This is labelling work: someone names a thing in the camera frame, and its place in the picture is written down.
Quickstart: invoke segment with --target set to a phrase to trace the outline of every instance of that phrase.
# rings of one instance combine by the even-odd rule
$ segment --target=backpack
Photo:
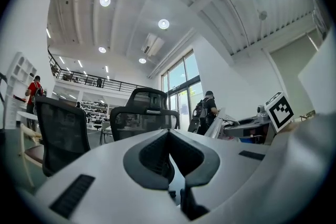
[[[32,104],[34,104],[34,109],[33,109],[34,115],[37,115],[36,106],[35,106],[35,97],[37,97],[37,96],[46,96],[46,92],[42,89],[41,84],[40,84],[40,87],[38,87],[37,83],[34,82],[34,85],[37,88],[37,90],[35,92],[35,95],[31,96],[31,102],[32,102]]]
[[[205,103],[208,101],[200,100],[200,102],[196,105],[196,108],[193,112],[194,118],[199,118],[200,120],[205,119],[208,115],[208,109],[206,108]]]

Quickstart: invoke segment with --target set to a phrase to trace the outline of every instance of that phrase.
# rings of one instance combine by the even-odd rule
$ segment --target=office chair
[[[126,106],[112,109],[110,113],[111,130],[114,141],[156,131],[160,129],[177,129],[180,115],[176,111],[166,109],[167,94],[151,89],[135,89]],[[174,178],[175,169],[169,159],[154,160],[155,165],[150,169],[168,179],[169,184]],[[175,191],[170,191],[172,198]]]
[[[44,143],[43,173],[52,176],[90,150],[85,112],[58,100],[36,97]]]
[[[127,101],[126,106],[156,106],[161,109],[167,108],[167,94],[152,88],[137,88],[135,89]]]

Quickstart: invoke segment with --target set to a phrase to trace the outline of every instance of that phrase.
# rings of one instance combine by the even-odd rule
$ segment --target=white ceiling
[[[275,32],[281,30],[279,38],[285,36],[287,26],[311,17],[312,10],[312,0],[111,0],[108,7],[99,0],[50,0],[49,49],[72,59],[84,50],[90,60],[93,51],[104,46],[108,57],[135,64],[144,56],[140,49],[147,34],[154,33],[165,44],[145,65],[137,66],[148,75],[158,72],[161,60],[181,40],[185,42],[191,28],[230,62],[232,55]],[[267,18],[261,21],[263,11]],[[158,28],[161,18],[171,23],[167,31]],[[102,63],[98,56],[94,61]]]

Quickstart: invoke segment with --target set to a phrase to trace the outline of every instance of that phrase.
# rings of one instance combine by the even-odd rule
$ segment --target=black vent
[[[146,54],[148,50],[149,50],[149,46],[147,46],[147,47],[145,48],[145,51],[144,51],[143,53]]]
[[[94,181],[94,177],[80,175],[50,206],[55,213],[69,218]]]

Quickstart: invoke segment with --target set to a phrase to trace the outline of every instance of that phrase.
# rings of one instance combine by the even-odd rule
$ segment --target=jeans
[[[34,114],[34,104],[27,104],[27,113]],[[36,132],[36,121],[27,119],[27,127]]]

